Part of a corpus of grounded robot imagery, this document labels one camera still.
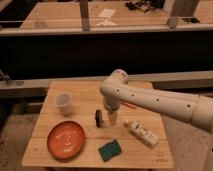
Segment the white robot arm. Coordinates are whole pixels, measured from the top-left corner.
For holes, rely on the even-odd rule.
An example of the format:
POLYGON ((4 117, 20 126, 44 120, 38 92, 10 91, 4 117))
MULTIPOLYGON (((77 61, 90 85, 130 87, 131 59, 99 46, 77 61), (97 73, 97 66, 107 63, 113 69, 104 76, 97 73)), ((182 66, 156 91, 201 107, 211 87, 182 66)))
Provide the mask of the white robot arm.
POLYGON ((109 113, 117 111, 122 102, 127 102, 208 132, 211 139, 203 171, 213 171, 213 98, 129 86, 128 74, 122 69, 114 70, 102 82, 100 92, 109 113))

